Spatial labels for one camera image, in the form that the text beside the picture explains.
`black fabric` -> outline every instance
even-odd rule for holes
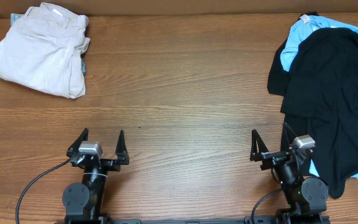
[[[299,45],[289,72],[282,69],[281,51],[269,74],[269,93],[284,96],[281,112],[294,131],[316,141],[312,159],[330,195],[339,198],[345,180],[358,173],[358,34],[346,28],[314,31]],[[309,165],[301,166],[303,174]]]

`white cloth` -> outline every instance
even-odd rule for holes
[[[54,4],[30,7],[0,42],[0,78],[67,98],[85,95],[87,25],[86,16]]]

